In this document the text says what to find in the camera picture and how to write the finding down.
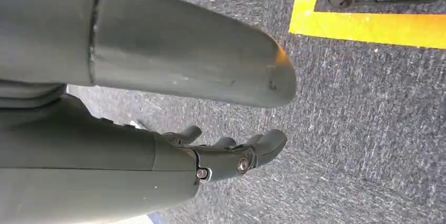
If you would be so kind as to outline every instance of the prosthetic hand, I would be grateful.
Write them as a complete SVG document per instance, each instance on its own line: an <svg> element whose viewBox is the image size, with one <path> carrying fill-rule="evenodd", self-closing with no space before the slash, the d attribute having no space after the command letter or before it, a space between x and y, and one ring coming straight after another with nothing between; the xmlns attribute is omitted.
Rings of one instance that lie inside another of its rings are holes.
<svg viewBox="0 0 446 224"><path fill-rule="evenodd" d="M0 0L0 222L107 223L176 205L201 182L273 160L285 135L193 146L90 115L66 84L237 104L290 102L296 77L268 35L178 0Z"/></svg>

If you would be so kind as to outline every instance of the gray prosthetic limb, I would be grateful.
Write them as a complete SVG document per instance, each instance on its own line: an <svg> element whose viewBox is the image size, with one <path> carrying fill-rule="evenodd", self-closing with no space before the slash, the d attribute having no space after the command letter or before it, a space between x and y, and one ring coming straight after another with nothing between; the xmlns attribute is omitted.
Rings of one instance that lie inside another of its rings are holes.
<svg viewBox="0 0 446 224"><path fill-rule="evenodd" d="M115 125L67 94L0 109L0 125L1 223L104 223L156 211L192 198L201 181L268 163L287 141L272 130L241 145L187 145L198 127L161 135Z"/></svg>
<svg viewBox="0 0 446 224"><path fill-rule="evenodd" d="M0 223L107 223L273 160L285 135L193 146L90 115L66 84L275 107L295 72L268 35L178 0L0 0Z"/></svg>

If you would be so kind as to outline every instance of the gray carpet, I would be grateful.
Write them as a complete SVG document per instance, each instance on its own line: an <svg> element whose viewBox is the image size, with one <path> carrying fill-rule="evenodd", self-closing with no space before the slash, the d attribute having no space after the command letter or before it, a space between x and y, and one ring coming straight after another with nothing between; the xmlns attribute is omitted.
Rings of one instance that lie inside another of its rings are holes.
<svg viewBox="0 0 446 224"><path fill-rule="evenodd" d="M269 32L298 90L289 106L260 109L70 87L95 116L161 132L196 124L201 143L270 128L289 136L271 165L202 186L162 212L166 223L444 223L446 51L289 34L293 0L186 1Z"/></svg>

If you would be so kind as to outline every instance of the metal screw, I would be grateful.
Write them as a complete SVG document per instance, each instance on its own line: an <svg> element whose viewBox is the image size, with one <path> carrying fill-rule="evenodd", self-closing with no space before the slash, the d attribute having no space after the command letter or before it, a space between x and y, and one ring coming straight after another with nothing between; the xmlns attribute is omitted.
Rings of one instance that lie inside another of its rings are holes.
<svg viewBox="0 0 446 224"><path fill-rule="evenodd" d="M249 160L246 157L241 157L238 161L237 170L239 173L245 173L249 168Z"/></svg>
<svg viewBox="0 0 446 224"><path fill-rule="evenodd" d="M208 170L203 168L198 168L197 170L197 178L205 179L208 176Z"/></svg>

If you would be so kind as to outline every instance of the yellow stripe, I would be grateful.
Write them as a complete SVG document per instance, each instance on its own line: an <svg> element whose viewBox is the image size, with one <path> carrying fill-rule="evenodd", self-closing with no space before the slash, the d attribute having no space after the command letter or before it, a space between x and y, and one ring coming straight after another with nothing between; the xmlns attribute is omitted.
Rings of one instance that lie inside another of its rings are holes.
<svg viewBox="0 0 446 224"><path fill-rule="evenodd" d="M446 15L315 12L315 5L295 0L291 33L446 49Z"/></svg>

